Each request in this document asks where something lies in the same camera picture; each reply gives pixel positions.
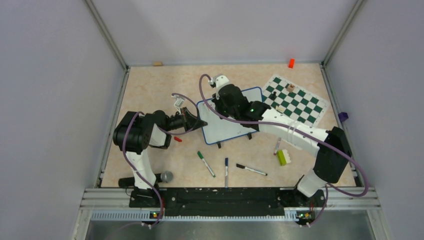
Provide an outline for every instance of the purple block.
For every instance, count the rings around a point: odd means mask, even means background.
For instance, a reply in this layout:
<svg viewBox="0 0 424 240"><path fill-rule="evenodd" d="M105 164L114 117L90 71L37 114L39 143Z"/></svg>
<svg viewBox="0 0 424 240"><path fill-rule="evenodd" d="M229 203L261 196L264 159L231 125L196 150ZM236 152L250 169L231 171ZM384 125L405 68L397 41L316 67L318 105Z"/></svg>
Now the purple block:
<svg viewBox="0 0 424 240"><path fill-rule="evenodd" d="M338 119L340 119L340 122L343 123L349 118L348 114L346 112L341 112L338 114Z"/></svg>

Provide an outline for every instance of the green and white checkered board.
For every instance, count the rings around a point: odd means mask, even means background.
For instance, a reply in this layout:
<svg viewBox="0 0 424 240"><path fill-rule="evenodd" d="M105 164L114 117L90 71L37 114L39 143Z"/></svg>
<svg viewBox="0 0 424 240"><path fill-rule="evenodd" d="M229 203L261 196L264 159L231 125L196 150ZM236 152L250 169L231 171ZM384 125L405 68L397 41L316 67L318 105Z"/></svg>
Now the green and white checkered board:
<svg viewBox="0 0 424 240"><path fill-rule="evenodd" d="M287 86L295 86L293 92ZM269 96L276 92L275 100ZM262 88L262 100L273 108L281 107L283 114L308 126L316 126L328 110L330 103L293 82L274 75Z"/></svg>

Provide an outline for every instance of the wooden tabletop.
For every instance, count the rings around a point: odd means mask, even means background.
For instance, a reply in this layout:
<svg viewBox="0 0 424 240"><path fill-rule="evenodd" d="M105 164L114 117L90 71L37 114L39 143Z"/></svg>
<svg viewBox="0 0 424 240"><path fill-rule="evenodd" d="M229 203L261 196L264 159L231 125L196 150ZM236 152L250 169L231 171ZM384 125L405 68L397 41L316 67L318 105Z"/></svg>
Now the wooden tabletop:
<svg viewBox="0 0 424 240"><path fill-rule="evenodd" d="M175 99L171 97L171 93L186 95L197 103L201 100L199 77L204 73L211 77L224 74L232 84L242 90L252 87L262 88L274 74L277 74L330 101L317 63L297 63L293 69L288 68L286 64L132 67L118 123L127 111L153 113L156 110L163 110L169 116L174 115ZM206 79L203 81L205 97L210 98L215 90L209 87ZM189 101L185 101L184 106L196 114L195 107ZM336 125L333 109L330 108L317 127L331 129ZM295 149L281 141L280 149L288 150L291 163L280 166L273 154L278 137L268 133L256 132L251 140L242 136L225 141L221 149L216 145L206 145L201 129L179 138L182 142L172 139L168 149L148 148L153 172L171 171L174 175L172 182L161 183L164 187L224 187L225 158L229 158L229 187L292 187L315 163L315 158L308 152ZM199 159L198 151L203 154L214 171L215 178ZM237 168L236 163L261 170L268 176ZM132 176L133 173L123 153L112 143L101 186L117 187L120 178ZM336 186L355 186L349 165Z"/></svg>

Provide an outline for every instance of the red block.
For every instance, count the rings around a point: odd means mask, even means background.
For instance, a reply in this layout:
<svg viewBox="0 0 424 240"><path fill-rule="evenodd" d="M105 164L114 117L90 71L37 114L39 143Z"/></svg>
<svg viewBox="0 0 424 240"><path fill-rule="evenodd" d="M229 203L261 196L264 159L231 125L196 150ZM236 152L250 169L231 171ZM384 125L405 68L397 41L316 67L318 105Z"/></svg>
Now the red block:
<svg viewBox="0 0 424 240"><path fill-rule="evenodd" d="M295 59L291 58L290 62L288 63L288 67L292 69L294 66L295 66Z"/></svg>

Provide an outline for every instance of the white wall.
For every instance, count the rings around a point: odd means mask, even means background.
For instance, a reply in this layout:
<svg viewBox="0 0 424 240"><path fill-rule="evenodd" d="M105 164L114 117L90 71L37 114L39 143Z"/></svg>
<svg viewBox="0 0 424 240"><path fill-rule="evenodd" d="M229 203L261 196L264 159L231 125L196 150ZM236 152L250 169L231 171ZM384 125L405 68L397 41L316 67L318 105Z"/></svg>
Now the white wall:
<svg viewBox="0 0 424 240"><path fill-rule="evenodd" d="M322 61L356 0L93 0L128 65Z"/></svg>
<svg viewBox="0 0 424 240"><path fill-rule="evenodd" d="M424 1L368 1L329 66L396 239L422 239Z"/></svg>
<svg viewBox="0 0 424 240"><path fill-rule="evenodd" d="M82 0L0 3L0 239L69 239L124 73Z"/></svg>

